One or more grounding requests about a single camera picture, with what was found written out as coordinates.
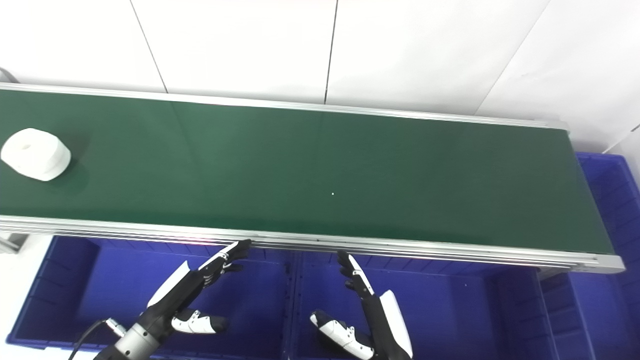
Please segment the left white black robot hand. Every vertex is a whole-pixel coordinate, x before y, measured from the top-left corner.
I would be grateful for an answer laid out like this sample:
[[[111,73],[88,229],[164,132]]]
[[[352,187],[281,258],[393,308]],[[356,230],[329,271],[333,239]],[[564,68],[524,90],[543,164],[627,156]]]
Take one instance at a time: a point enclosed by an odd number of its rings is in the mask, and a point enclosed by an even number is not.
[[[190,269],[183,262],[158,288],[142,312],[137,323],[144,332],[159,342],[165,341],[175,332],[185,334],[212,335],[223,333],[229,326],[226,317],[213,316],[192,309],[190,305],[201,292],[215,284],[228,272],[242,271],[236,260],[249,255],[251,239],[236,241],[222,248],[198,269]]]

